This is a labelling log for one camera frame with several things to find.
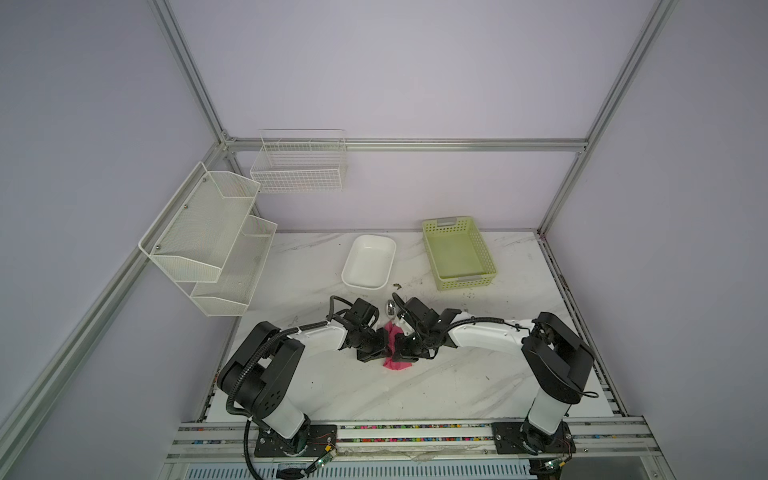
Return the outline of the spoon with teal handle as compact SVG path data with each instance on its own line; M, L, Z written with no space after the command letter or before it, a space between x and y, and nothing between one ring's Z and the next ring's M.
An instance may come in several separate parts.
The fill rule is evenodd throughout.
M396 303L390 299L386 302L385 306L385 313L388 318L395 318L397 314L397 306Z

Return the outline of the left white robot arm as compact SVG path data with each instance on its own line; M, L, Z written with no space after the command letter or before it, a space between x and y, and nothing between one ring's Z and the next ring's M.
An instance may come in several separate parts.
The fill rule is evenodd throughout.
M244 417L296 455L309 442L311 420L287 399L299 363L312 355L352 349L361 362L391 355L388 334L376 328L379 309L359 298L331 296L326 317L280 329L257 324L230 357L216 380L226 395L225 410Z

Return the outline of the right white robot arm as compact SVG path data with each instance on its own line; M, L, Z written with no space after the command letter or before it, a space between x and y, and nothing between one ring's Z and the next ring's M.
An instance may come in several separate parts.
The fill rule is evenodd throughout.
M593 350L553 313L513 322L460 309L437 313L416 297L403 300L397 294L391 303L396 318L406 325L405 332L395 337L396 362L432 360L443 347L522 354L539 386L518 430L517 444L529 454L543 454L562 440L571 407L599 396L587 388Z

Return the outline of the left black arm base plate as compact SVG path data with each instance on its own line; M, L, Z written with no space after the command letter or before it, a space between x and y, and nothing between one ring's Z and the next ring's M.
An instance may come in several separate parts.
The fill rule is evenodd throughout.
M310 424L286 439L274 430L259 432L253 447L256 458L315 458L327 453L337 442L338 426Z

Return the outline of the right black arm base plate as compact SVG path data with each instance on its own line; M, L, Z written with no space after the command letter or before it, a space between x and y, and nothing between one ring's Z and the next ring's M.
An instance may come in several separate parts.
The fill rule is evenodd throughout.
M548 434L527 422L494 422L492 439L498 454L572 454L576 447L569 426L561 422Z

